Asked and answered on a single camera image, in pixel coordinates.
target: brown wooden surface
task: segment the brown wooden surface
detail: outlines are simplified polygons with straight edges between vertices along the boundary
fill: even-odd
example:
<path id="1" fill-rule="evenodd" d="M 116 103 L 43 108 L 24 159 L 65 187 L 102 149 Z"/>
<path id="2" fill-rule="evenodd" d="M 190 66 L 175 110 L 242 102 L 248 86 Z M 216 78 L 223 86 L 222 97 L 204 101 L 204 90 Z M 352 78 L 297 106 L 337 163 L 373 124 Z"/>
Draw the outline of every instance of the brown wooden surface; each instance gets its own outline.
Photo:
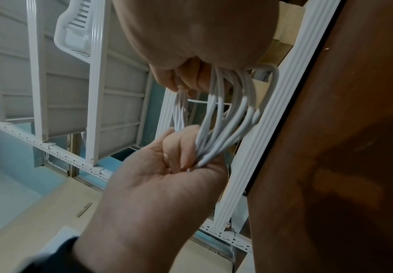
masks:
<path id="1" fill-rule="evenodd" d="M 258 273 L 393 272 L 393 0 L 345 3 L 248 202 Z"/>

